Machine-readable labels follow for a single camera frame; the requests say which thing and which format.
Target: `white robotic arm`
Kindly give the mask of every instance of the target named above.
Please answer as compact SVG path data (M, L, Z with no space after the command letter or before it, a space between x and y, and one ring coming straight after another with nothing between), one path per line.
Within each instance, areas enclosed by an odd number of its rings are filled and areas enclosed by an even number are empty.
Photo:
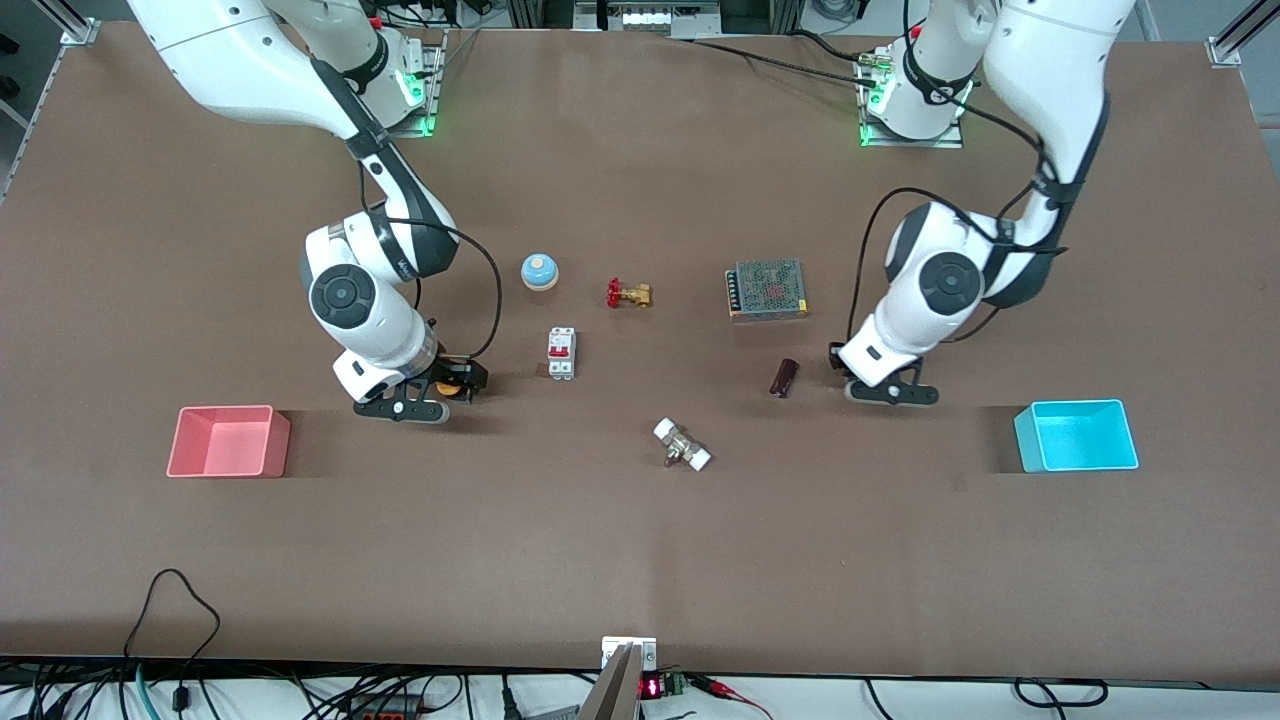
M966 214L966 220L937 201L902 219L886 258L888 292L854 337L836 350L852 375L846 383L851 400L932 404L937 400L933 388L904 384L899 372L952 334L979 302L1011 307L1043 287L1106 127L1106 59L1133 5L1134 0L1005 0L992 22L986 3L934 0L920 41L931 37L934 47L942 49L950 32L952 45L963 49L951 56L968 56L974 28L986 26L983 32L991 36L987 81L1039 133L1046 163L1036 169L1027 211L1016 223L974 213ZM968 22L964 12L970 13ZM936 17L943 22L931 32ZM951 87L969 82L972 68L963 65L952 63L956 77L947 81ZM900 82L910 83L911 78ZM946 129L955 106L929 104L928 95L936 92L929 87L922 81L920 86L895 88L890 102L899 104L887 109L902 109L901 118L908 118L915 108L920 118L899 127L936 133Z
M364 90L364 97L370 97L376 79L362 85L364 70L353 77L319 54L303 55L259 0L129 4L170 72L197 102L238 120L326 129L346 142L383 190L384 202L307 236L302 282L315 318L347 348L334 363L334 373L357 413L428 423L448 419L448 406L439 402L416 397L383 402L384 392L401 396L401 383L413 378L451 383L470 397L485 386L488 374L470 360L442 357L435 332L393 287L448 269L458 241L448 229L453 218L357 95ZM302 10L308 4L324 9L306 15ZM353 22L340 1L273 0L273 6L300 18L300 33L310 37L312 50L347 65L371 50L375 61L360 67L371 72L384 65L385 72L387 63L376 61L376 55L385 54L387 42L374 35L364 14ZM316 29L329 13L335 24L351 29L349 41L332 27ZM343 19L338 13L348 15ZM401 110L389 102L383 106L392 115Z

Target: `cable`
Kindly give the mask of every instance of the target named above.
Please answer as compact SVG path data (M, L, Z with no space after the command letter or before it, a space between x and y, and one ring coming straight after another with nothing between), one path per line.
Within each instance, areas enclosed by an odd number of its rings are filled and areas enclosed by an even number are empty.
M818 4L819 1L820 0L814 0L814 4ZM855 0L846 0L846 1L849 1L850 4L852 4ZM836 58L840 58L841 60L847 60L850 63L856 63L858 61L858 54L850 54L850 53L844 53L844 51L836 50L835 47L831 46L829 42L827 42L818 33L809 32L809 31L801 29L801 28L796 28L796 29L788 32L787 35L795 36L795 37L808 37L809 40L817 42L818 47L822 47L828 55L833 55Z
M492 14L497 13L497 10L500 10L500 9L504 9L504 8L498 8L497 5L494 5L494 9L490 13ZM472 42L475 42L476 37L479 37L479 35L480 35L480 29L484 26L489 24L490 22L493 22L493 20L495 20L497 18L500 18L500 17L502 17L502 14L498 13L498 14L493 14L492 18L481 17L480 19L477 19L476 24L470 28L474 32L471 35L468 35L466 37L466 40L462 41L462 45L460 45L457 50L454 50L453 53L451 53L449 56L444 59L444 64L440 65L440 74L444 74L445 68L449 67L449 63L452 63L454 58L462 55L462 51L466 50Z
M204 652L206 647L209 647L209 643L214 642L214 638L218 637L218 630L221 629L223 626L223 618L218 614L216 610L214 610L212 605L209 605L209 602L206 602L205 598L200 597L200 593L197 593L196 589L191 587L191 580L187 579L187 575L184 575L182 570L178 570L177 568L165 568L164 570L160 570L151 578L151 584L147 587L147 597L146 600L142 601L142 611L138 612L138 619L133 623L133 628L129 630L129 637L124 639L124 650L122 655L125 662L129 659L129 648L138 634L138 629L142 628L142 620L147 616L147 609L151 606L151 596L155 594L156 583L160 582L160 578L168 574L175 575L179 580L182 580L182 585L187 588L187 594L189 594L192 600L200 603L200 606L204 607L209 612L209 615L214 619L214 629L209 633L209 637L206 637L205 642L200 643L200 646L196 647L195 652L192 652L187 657L186 662L182 664L182 669L178 671L178 688L174 689L174 698L177 700L179 697L182 698L187 697L187 689L183 685L183 682L187 678L187 669L191 666L192 661L195 661L196 657L201 652ZM140 687L138 691L142 693L143 698L146 698L146 689ZM123 689L120 691L120 707L122 708L124 707ZM184 705L178 705L175 702L175 707L178 707L178 717L180 720Z
M402 225L419 225L424 228L433 228L456 234L463 241L466 241L467 245L475 247L480 252L480 255L484 255L484 259L489 261L489 268L493 270L494 290L497 291L498 295L498 302L493 311L493 327L489 328L489 337L485 338L484 345L480 346L480 350L476 350L475 352L468 352L466 355L461 355L461 357L472 359L484 355L484 351L489 350L489 346L493 345L493 338L498 336L498 324L502 323L502 270L498 269L497 260L493 259L493 255L489 255L489 251L485 250L485 247L480 245L480 242L477 242L475 238L472 238L471 236L457 228L451 228L449 225L433 223L429 220L413 220L408 218L387 218L387 222L399 223Z
M884 710L884 705L879 701L879 696L876 694L876 685L872 684L872 679L870 678L863 678L863 682L867 683L867 689L870 691L870 693L872 693L872 702L876 703L876 710L882 716L884 716L884 720L893 720L893 716L888 714L888 710Z
M209 697L209 688L205 687L205 676L197 673L196 680L200 683L200 694L205 696L205 705L209 706L210 715L214 716L214 720L223 720L221 715L218 714L218 707L214 706L214 698Z
M360 206L365 209L365 214L369 214L369 200L365 196L365 167L362 164L360 164L358 161L356 163L356 165L360 168ZM475 352L471 352L471 354L467 354L467 355L461 355L458 357L472 359L472 357L479 357L480 355L483 355L484 351L489 350L489 346L493 345L493 338L498 336L498 325L502 323L502 270L498 269L498 263L493 259L493 255L490 255L489 251L485 250L485 247L483 245L480 245L480 242L477 242L475 238L472 238L467 233L465 233L465 232L462 232L462 231L460 231L457 228L451 228L449 225L445 225L445 224L442 224L442 223L433 223L430 220L417 220L417 219L411 219L411 218L387 218L387 222L388 223L398 223L398 224L402 224L402 225L417 225L417 227L431 228L431 229L436 229L436 231L440 231L440 232L451 233L451 234L457 236L458 238L462 238L463 241L466 241L466 243L470 245L471 247L475 247L480 252L480 255L484 255L484 259L489 261L489 268L493 270L493 281L494 281L494 287L495 287L497 297L498 297L497 306L494 307L494 311L493 311L493 327L489 328L489 337L485 338L484 345L480 346L480 350L476 350ZM422 299L422 295L421 295L421 287L422 287L421 286L421 278L417 278L417 279L419 279L419 283L417 283L419 293L413 299L413 309L415 310L417 309L419 301Z
M430 715L433 712L439 712L439 711L444 710L445 707L449 707L451 705L453 705L454 702L457 702L458 698L462 697L462 675L457 675L457 679L458 679L458 689L453 692L453 697L451 697L449 700L444 701L444 703L440 705L440 706L438 706L438 707L426 707L426 708L424 708L421 711L421 714L422 715ZM422 685L422 693L424 694L426 693L426 685Z
M475 708L471 707L471 675L462 675L462 687L467 693L467 720L476 720Z
M1032 698L1027 697L1027 694L1023 693L1023 683L1028 683L1028 684L1032 684L1032 685L1036 685L1037 688L1039 688L1041 692L1044 693L1044 697L1048 698L1048 702L1036 701L1036 700L1032 700ZM1107 683L1105 680L1093 680L1093 682L1084 683L1084 684L1091 685L1091 687L1096 687L1096 688L1101 689L1102 692L1098 694L1098 697L1096 697L1093 700L1061 701L1061 700L1057 698L1056 694L1053 694L1053 691L1051 691L1048 688L1048 685L1044 683L1044 680L1041 680L1039 678L1015 678L1014 679L1014 694L1018 696L1018 700L1023 701L1024 703L1027 703L1027 705L1029 705L1032 707L1038 707L1039 710L1053 710L1055 712L1057 712L1059 720L1066 720L1066 708L1068 707L1076 707L1076 708L1097 707L1097 706L1102 705L1103 702L1106 702L1108 697L1111 697L1111 688L1110 688L1110 685L1107 685Z
M516 705L516 694L511 692L506 673L502 674L502 720L525 720L520 706Z
M969 332L966 332L964 334L956 336L956 337L948 337L947 340L943 340L943 341L940 341L940 342L942 342L942 343L952 343L952 342L961 342L961 341L969 340L970 337L978 334L978 331L980 331L982 328L987 327L987 323L989 323L991 319L996 316L996 313L1000 313L1000 307L992 307L991 313L988 313L987 316L983 318L980 323L978 323L977 325L974 325L974 328L972 331L969 331Z
M727 700L731 702L740 702L742 705L749 705L763 712L764 716L768 717L768 720L773 720L773 714L765 710L764 706L755 702L754 700L744 697L742 693L735 691L733 688L728 687L727 684L719 680L713 680L707 675L699 675L696 673L685 673L685 679L689 680L690 685L703 691L704 693L712 697L717 697L719 700Z
M812 76L838 79L841 82L851 82L854 85L860 85L863 87L876 87L876 82L865 78L856 78L854 76L842 76L838 73L828 73L827 70L819 70L817 68L806 68L804 65L795 65L783 60L774 58L765 58L764 55L756 55L755 53L748 53L746 50L739 50L737 47L727 47L724 45L716 45L714 42L696 42L694 40L681 40L680 42L687 42L689 45L696 45L698 47L710 47L713 50L719 50L722 53L730 53L732 55L740 55L748 60L759 60L760 63L768 63L771 65L777 65L780 68L786 68L797 73L808 73Z
M141 662L138 662L133 671L133 683L138 687L138 697L142 698L142 710L147 711L147 717L151 720L160 720L160 714L156 712L156 706L151 703L151 693L147 692L147 684L142 679Z
M422 286L420 284L419 286L419 292L421 292L421 290L422 290ZM315 712L315 710L316 710L316 701L311 700L311 691L308 691L307 687L305 684L302 684L302 678L298 678L298 671L296 669L289 667L289 673L293 675L293 684L297 685L300 691L302 691L302 697L306 698L307 707L311 708L311 712Z

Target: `black cable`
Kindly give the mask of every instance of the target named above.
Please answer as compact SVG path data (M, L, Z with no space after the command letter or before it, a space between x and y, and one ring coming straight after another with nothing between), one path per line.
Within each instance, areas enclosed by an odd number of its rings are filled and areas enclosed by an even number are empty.
M120 717L129 720L129 708L124 705L124 680L128 676L128 660L120 662L120 671L115 680L115 692L120 700Z
M457 702L460 697L462 697L462 675L457 675L457 678L458 678L458 689L453 692L453 697L451 697L449 700L444 701L444 703L440 705L440 706L438 706L438 707L424 707L421 710L422 715L430 715L433 712L439 712L439 711L444 710L445 707L449 707L451 705L453 705L454 702ZM426 692L426 687L425 685L422 687L422 692L424 693Z
M296 667L289 667L289 674L293 676L293 684L297 685L300 691L302 691L302 697L306 698L307 707L311 708L311 712L315 712L316 711L316 701L311 698L311 691L308 691L307 687L305 684L302 684L302 678L298 678L297 669Z
M1044 693L1044 697L1048 698L1048 702L1036 701L1036 700L1032 700L1032 698L1027 697L1027 694L1023 693L1023 684L1024 683L1032 684L1032 685L1036 685L1037 688L1039 688L1041 692ZM1098 694L1098 697L1092 698L1092 700L1061 701L1061 700L1057 698L1056 694L1053 694L1053 691L1051 691L1048 688L1048 684L1046 684L1044 680L1041 680L1039 678L1015 678L1014 679L1014 694L1016 694L1018 700L1023 701L1025 705L1029 705L1032 707L1037 707L1039 710L1053 710L1055 712L1057 712L1059 720L1066 720L1066 708L1068 707L1075 707L1075 708L1097 707L1097 706L1102 705L1103 702L1106 702L1108 697L1111 697L1111 688L1110 688L1110 685L1106 684L1106 682L1103 682L1103 680L1093 680L1093 682L1085 683L1085 684L1089 685L1089 687L1096 687L1096 688L1101 689L1102 692Z
M809 40L817 42L818 47L822 47L828 55L833 55L836 58L840 58L841 60L846 60L846 61L850 61L850 63L856 63L858 61L858 55L860 55L860 53L844 53L841 50L836 50L835 47L831 46L829 42L827 42L827 40L824 37L822 37L820 35L818 35L815 32L809 32L806 29L796 28L796 29L788 32L787 35L791 35L791 36L795 36L795 37L808 37Z
M893 716L890 715L888 710L884 710L884 705L881 703L879 696L876 694L876 685L872 684L872 679L870 678L863 678L863 682L867 683L867 689L870 691L870 693L872 693L872 702L876 703L876 710L879 711L879 714L884 716L884 720L893 720Z
M493 327L489 328L489 337L485 338L484 345L480 346L480 350L462 355L462 357L471 359L484 355L484 351L489 350L489 346L493 345L493 338L498 336L498 325L502 323L502 270L498 269L498 261L493 259L493 255L489 255L489 251L485 250L485 247L480 245L480 242L477 242L475 238L472 238L471 236L457 228L451 228L449 225L442 223L433 223L429 220L415 220L410 218L387 218L387 222L399 223L402 225L419 225L424 228L433 228L456 234L460 238L462 238L467 245L475 247L480 252L480 255L484 255L484 259L489 261L489 268L493 270L494 288L498 295L498 302L493 310Z
M422 17L422 13L417 12L417 8L406 6L404 9L408 10L410 14L412 14L415 18L417 18L417 22L422 23L422 27L431 27L426 23L426 18Z
M858 78L858 77L854 77L854 76L842 76L840 73L828 73L827 70L819 70L817 68L806 68L804 65L796 65L796 64L792 64L792 63L787 63L785 60L778 60L776 58L765 58L764 55L756 55L755 53L749 53L746 50L739 50L737 47L727 47L724 45L716 45L714 42L696 42L696 41L692 41L692 40L682 40L681 42L687 42L690 45L696 45L698 47L710 47L713 50L719 50L722 53L730 53L730 54L733 54L733 55L739 55L739 56L746 58L748 60L759 60L760 63L767 63L769 65L777 65L780 68L785 68L785 69L794 70L794 72L797 72L797 73L808 73L808 74L812 74L812 76L818 76L818 77L824 77L824 78L831 78L831 79L838 79L841 82L851 82L854 85L860 85L863 87L876 87L876 82L870 81L870 79Z
M165 568L164 570L160 570L151 578L151 584L147 587L147 597L146 600L142 601L142 611L138 612L138 619L133 623L133 628L129 630L129 637L124 639L123 656L125 660L128 660L129 647L133 644L133 639L137 637L138 630L142 628L142 620L147 616L147 607L151 606L151 596L155 594L156 583L159 583L160 578L163 578L164 575L175 575L179 580L182 580L182 585L187 588L187 594L189 594L192 600L200 603L200 606L204 607L209 612L209 615L214 619L214 629L209 633L209 637L206 637L205 642L200 643L200 646L196 647L195 652L187 656L187 660L182 664L182 669L178 671L178 688L174 691L174 693L175 694L180 693L184 696L186 687L183 685L183 683L187 679L187 669L191 666L192 661L195 661L196 657L201 652L204 652L206 647L209 647L209 643L214 642L214 638L218 637L218 630L221 629L223 626L223 618L221 615L218 614L216 610L214 610L212 605L209 605L209 602L206 602L205 598L200 597L200 593L197 593L196 589L191 587L191 580L187 579L187 575L184 575L182 570L178 570L177 568ZM123 689L120 692L120 703L123 707L124 703ZM182 712L183 708L179 706L178 720L182 720Z
M978 334L978 331L980 331L982 328L987 327L987 323L989 323L991 319L996 316L996 313L1000 313L1000 307L992 307L991 313L988 313L987 316L983 318L980 323L978 323L977 325L974 325L974 328L972 331L969 331L969 332L966 332L964 334L959 334L956 337L948 337L947 340L943 340L941 342L943 342L943 343L952 343L952 342L961 342L961 341L969 340L970 337Z
M337 710L339 712L344 712L349 708L342 707L343 703L349 703L349 701L355 700L360 694L381 694L383 692L387 692L385 689L378 692L374 691L378 688L378 685L394 679L398 674L399 670L397 669L390 674L378 675L374 676L372 679L370 679L369 676L362 676L351 688L334 694L326 701L317 703L316 711L307 712L306 715L302 716L302 720L311 720L312 717L315 717L316 720L324 720L324 714L329 712L329 710Z
M1005 202L1005 206L1000 209L1000 214L996 215L996 220L997 222L1002 220L1005 215L1007 215L1009 211L1014 209L1014 205L1018 205L1019 200L1027 197L1027 193L1030 192L1034 187L1036 187L1034 182L1028 182L1021 190L1019 190L1018 195L1015 195L1012 200L1010 200L1009 202Z
M102 679L99 680L96 685L93 685L93 692L88 693L88 697L84 698L84 706L81 707L76 712L76 715L72 716L72 720L82 720L83 717L88 717L88 711L93 706L93 700L97 698L97 693L100 693L102 688L106 687L106 683L110 679L111 679L110 674L104 675Z
M356 163L356 165L358 165L358 168L360 168L360 206L365 209L366 214L369 214L369 200L365 196L365 167L361 165L360 163ZM467 233L465 233L465 232L462 232L462 231L460 231L457 228L451 228L449 225L445 225L445 224L442 224L442 223L433 223L433 222L429 222L429 220L417 220L417 219L412 219L412 218L387 218L387 222L388 223L398 223L398 224L402 224L402 225L419 225L419 227L424 227L424 228L431 228L431 229L438 229L438 231L442 231L442 232L452 233L452 234L462 238L463 241L466 241L467 245L470 245L471 247L475 247L477 251L480 251L480 255L484 255L484 259L489 261L489 268L493 270L493 281L494 281L494 286L495 286L497 296L498 296L497 306L494 307L494 311L493 311L493 327L489 328L489 337L485 338L484 345L480 346L480 350L476 350L475 352L471 352L471 354L467 354L467 355L462 355L461 357L471 359L471 357L479 357L480 355L483 355L484 351L489 350L489 346L493 345L493 338L495 338L498 336L498 325L502 323L502 270L498 269L498 263L493 259L493 255L489 255L489 251L485 250L485 247L483 245L480 245L475 238L472 238ZM419 278L419 281L420 281L419 286L417 286L419 287L419 295L413 300L413 307L415 309L417 307L417 304L421 300L421 278Z
M210 715L214 716L214 720L223 720L221 715L218 714L218 707L214 706L214 698L209 696L209 688L205 687L205 676L196 673L196 682L200 683L200 694L205 696L205 705L209 706Z
M471 675L462 675L462 687L467 693L467 720L476 720L475 708L471 707Z

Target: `metal bracket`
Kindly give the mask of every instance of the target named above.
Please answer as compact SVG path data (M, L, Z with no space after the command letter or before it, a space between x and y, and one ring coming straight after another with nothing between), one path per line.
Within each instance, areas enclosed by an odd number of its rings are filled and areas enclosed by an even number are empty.
M1240 67L1240 54L1233 50L1226 55L1222 55L1221 47L1217 44L1217 37L1210 36L1210 38L1204 41L1204 51L1208 53L1208 64L1216 69Z
M392 137L431 137L435 135L435 117L440 111L440 83L444 81L445 53L449 46L449 33L445 31L439 45L422 44L421 54L410 58L411 91L421 94L422 105L401 122L387 128ZM421 73L422 79L416 79Z
M603 669L582 701L576 720L636 720L640 679L658 667L658 641L607 637L600 641Z
M877 47L873 59L883 58L888 61L890 46ZM865 65L852 63L854 77L876 81L877 87L858 86L858 137L863 147L964 147L964 136L960 132L961 109L956 109L956 115L951 118L951 124L942 135L929 140L910 140L902 137L888 127L874 114L868 111L868 106L879 105L888 101L888 92L893 83L893 68L886 64ZM973 90L973 82L960 94L959 100L964 102Z
M655 638L631 638L625 635L605 635L600 639L600 667L609 664L618 646L637 644L643 652L643 670L653 673L658 669L658 641Z
M1208 61L1215 68L1240 67L1239 51L1248 45L1260 32L1266 29L1271 20L1280 17L1280 0L1254 0L1240 10L1222 32L1204 41L1208 50Z
M102 20L96 20L93 18L84 18L84 31L83 37L76 37L69 32L63 33L61 44L68 47L84 46L88 47L93 45L97 40L97 31L102 27Z

